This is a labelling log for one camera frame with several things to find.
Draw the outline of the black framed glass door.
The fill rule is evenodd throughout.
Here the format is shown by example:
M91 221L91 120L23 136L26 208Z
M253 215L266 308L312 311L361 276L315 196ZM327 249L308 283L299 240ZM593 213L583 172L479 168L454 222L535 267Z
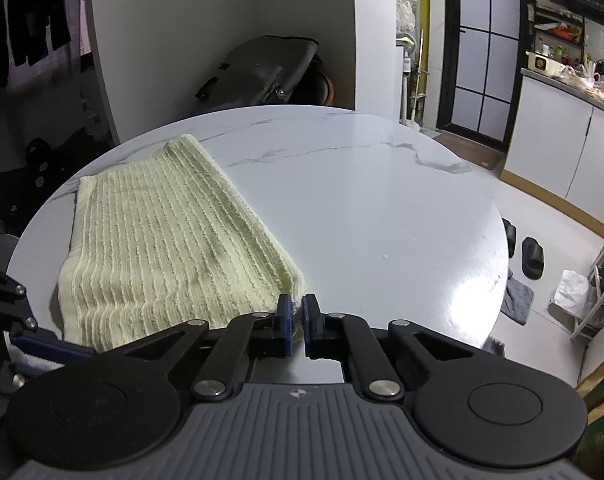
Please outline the black framed glass door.
M533 0L444 0L436 127L505 152L522 86Z

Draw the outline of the white kitchen base cabinet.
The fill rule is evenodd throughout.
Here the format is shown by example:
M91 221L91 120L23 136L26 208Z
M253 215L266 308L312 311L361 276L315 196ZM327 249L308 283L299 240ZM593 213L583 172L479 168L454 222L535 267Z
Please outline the white kitchen base cabinet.
M500 179L604 237L604 104L526 68L521 74Z

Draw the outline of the grey floor rag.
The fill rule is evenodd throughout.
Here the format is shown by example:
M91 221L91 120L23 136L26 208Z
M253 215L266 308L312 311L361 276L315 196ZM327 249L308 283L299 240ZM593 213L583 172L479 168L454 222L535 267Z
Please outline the grey floor rag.
M513 277L512 271L509 271L500 312L511 321L524 326L530 316L530 306L533 301L533 290L519 282Z

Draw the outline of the brown door mat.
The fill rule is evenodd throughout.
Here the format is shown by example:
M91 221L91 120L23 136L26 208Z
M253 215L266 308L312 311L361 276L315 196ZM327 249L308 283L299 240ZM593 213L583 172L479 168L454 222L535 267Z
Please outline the brown door mat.
M458 157L487 170L494 170L503 160L503 154L500 151L454 133L436 131L434 140Z

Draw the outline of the brown green paper bag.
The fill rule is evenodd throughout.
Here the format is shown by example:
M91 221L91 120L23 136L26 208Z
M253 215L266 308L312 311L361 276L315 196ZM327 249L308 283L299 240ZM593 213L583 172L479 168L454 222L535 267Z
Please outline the brown green paper bag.
M593 479L604 479L604 361L576 388L588 412L587 428L572 462Z

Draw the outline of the black bag on chair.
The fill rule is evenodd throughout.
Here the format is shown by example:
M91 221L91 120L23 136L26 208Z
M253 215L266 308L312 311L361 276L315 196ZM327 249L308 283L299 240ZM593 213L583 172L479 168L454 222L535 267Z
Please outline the black bag on chair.
M264 35L233 48L195 94L196 115L260 105L330 106L334 86L306 37Z

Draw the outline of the white round marble table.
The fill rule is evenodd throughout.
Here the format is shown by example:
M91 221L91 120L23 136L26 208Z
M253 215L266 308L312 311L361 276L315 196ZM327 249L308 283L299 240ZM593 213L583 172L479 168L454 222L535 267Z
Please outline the white round marble table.
M492 197L447 148L375 115L257 106L153 129L83 174L137 162L183 134L232 180L323 311L484 344L506 289L506 234Z

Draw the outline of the black slipper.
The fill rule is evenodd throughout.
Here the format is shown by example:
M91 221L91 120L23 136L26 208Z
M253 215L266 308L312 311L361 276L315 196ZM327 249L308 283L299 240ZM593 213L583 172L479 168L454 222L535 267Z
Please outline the black slipper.
M534 237L525 237L522 242L522 272L533 281L544 273L544 248Z
M516 249L516 227L506 218L502 219L502 223L506 231L508 255L512 258Z

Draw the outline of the black spice shelf rack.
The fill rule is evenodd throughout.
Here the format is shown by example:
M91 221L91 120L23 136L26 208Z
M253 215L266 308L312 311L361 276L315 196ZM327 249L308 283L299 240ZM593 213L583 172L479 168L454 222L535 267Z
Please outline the black spice shelf rack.
M533 48L564 65L577 66L585 58L585 19L551 4L535 3Z

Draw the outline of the white rice cooker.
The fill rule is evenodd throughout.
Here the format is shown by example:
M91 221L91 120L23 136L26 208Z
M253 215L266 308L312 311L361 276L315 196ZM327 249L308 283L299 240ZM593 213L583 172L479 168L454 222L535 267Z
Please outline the white rice cooker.
M556 77L562 73L565 65L542 54L527 52L527 68L546 77Z

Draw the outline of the yellow knitted towel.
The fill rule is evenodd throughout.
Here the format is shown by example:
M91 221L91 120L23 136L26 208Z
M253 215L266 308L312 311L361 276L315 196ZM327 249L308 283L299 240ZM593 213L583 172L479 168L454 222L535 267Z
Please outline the yellow knitted towel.
M58 276L63 338L108 351L300 301L303 273L193 136L82 177Z

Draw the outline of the white rolling storage cart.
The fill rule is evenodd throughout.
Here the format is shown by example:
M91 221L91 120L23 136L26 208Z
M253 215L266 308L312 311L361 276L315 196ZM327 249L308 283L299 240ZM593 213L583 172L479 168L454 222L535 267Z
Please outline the white rolling storage cart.
M596 317L599 314L604 315L604 246L589 270L588 282L594 288L594 302L586 307L584 314L577 315L574 319L572 339L580 337L592 339L599 331Z

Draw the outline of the white plastic bag on floor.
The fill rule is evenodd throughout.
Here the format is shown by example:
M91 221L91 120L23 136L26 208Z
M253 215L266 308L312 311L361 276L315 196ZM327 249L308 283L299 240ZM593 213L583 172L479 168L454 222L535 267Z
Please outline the white plastic bag on floor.
M596 300L596 289L586 276L572 270L564 270L558 286L552 292L548 311L560 321L566 321L568 318L582 321Z

